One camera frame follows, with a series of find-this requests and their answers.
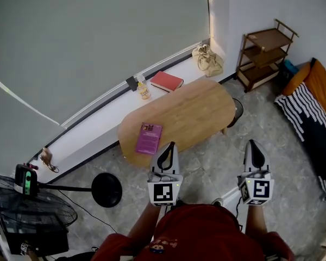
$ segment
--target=floor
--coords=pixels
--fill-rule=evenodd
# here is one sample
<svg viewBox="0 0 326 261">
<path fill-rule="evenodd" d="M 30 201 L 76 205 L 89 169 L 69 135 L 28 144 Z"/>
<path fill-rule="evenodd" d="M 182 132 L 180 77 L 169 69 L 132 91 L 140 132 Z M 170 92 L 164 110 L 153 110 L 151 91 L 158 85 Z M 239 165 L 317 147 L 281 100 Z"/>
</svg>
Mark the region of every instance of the floor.
<svg viewBox="0 0 326 261">
<path fill-rule="evenodd" d="M 185 177 L 180 197 L 187 203 L 210 203 L 236 187 L 236 176 L 243 170 L 245 145 L 249 139 L 255 139 L 269 153 L 275 179 L 273 198 L 264 207 L 268 230 L 277 231 L 298 260 L 314 260 L 326 231 L 326 203 L 319 199 L 321 190 L 300 141 L 273 104 L 277 94 L 275 83 L 267 83 L 247 94 L 237 80 L 229 80 L 223 86 L 242 102 L 244 114 L 227 135 L 217 133 L 179 154 Z M 104 171 L 113 173 L 122 183 L 123 197 L 116 207 L 104 209 L 86 192 L 66 194 L 119 233 L 127 234 L 148 202 L 147 170 L 128 164 L 119 146 L 56 184 L 90 187 L 93 178 Z M 70 251 L 58 256 L 89 251 L 112 233 L 110 227 L 73 207 L 78 220 L 69 227 Z M 241 206 L 241 223 L 246 211 L 246 206 Z"/>
</svg>

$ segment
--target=bottle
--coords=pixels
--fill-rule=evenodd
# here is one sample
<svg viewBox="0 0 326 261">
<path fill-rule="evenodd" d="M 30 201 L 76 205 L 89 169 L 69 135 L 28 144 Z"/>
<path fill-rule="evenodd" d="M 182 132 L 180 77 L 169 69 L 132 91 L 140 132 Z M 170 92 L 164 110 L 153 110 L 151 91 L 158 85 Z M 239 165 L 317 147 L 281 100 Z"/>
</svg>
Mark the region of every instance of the bottle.
<svg viewBox="0 0 326 261">
<path fill-rule="evenodd" d="M 151 97 L 151 93 L 150 93 L 150 91 L 147 88 L 146 79 L 143 76 L 143 74 L 138 73 L 136 75 L 136 78 L 137 78 L 137 81 L 138 81 L 137 90 L 139 91 L 141 98 L 143 100 L 146 100 L 147 98 L 150 98 Z"/>
</svg>

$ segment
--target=book cover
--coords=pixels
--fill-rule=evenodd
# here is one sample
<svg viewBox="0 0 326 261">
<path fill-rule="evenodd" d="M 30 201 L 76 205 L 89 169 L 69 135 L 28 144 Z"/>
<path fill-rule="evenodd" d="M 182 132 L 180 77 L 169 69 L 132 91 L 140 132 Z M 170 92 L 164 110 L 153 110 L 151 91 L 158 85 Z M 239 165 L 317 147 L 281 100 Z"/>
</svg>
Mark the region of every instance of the book cover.
<svg viewBox="0 0 326 261">
<path fill-rule="evenodd" d="M 159 71 L 152 79 L 151 85 L 166 90 L 168 92 L 175 91 L 184 83 L 182 78 L 172 76 L 166 72 Z"/>
<path fill-rule="evenodd" d="M 142 123 L 135 152 L 150 155 L 156 154 L 161 133 L 162 126 Z"/>
</svg>

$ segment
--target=red shirt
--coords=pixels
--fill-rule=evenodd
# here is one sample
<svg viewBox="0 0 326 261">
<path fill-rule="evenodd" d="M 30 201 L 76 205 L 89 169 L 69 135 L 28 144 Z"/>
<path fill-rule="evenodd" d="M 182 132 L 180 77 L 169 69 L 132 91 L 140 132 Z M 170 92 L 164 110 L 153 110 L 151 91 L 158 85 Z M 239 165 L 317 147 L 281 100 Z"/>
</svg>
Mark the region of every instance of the red shirt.
<svg viewBox="0 0 326 261">
<path fill-rule="evenodd" d="M 201 204 L 185 205 L 166 214 L 157 224 L 154 240 L 144 249 L 135 248 L 129 237 L 109 235 L 92 261 L 118 261 L 120 256 L 136 256 L 135 261 L 294 260 L 276 232 L 254 241 L 240 232 L 238 221 L 227 209 Z"/>
</svg>

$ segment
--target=black and white striped blanket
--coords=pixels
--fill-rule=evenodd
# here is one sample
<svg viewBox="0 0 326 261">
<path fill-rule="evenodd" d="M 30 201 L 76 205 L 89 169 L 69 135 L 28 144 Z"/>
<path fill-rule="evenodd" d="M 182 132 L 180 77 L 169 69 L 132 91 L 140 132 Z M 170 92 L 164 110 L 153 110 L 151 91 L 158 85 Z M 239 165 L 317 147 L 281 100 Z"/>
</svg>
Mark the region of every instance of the black and white striped blanket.
<svg viewBox="0 0 326 261">
<path fill-rule="evenodd" d="M 293 94 L 277 97 L 275 103 L 282 108 L 304 144 L 326 201 L 326 112 L 304 82 Z"/>
</svg>

